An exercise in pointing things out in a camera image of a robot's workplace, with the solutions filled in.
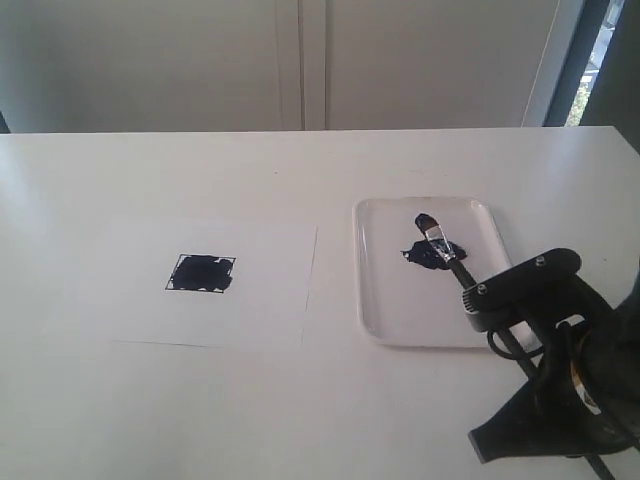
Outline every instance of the table surface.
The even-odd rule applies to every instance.
[[[600,127],[0,136],[0,478],[595,479],[564,458],[479,463],[467,432],[524,376],[488,353],[372,342],[352,209],[475,197],[512,262],[573,248],[616,305],[638,264],[638,180],[638,155]],[[300,349],[41,335],[82,252],[121,215],[317,225]],[[606,461],[637,478],[640,457]]]

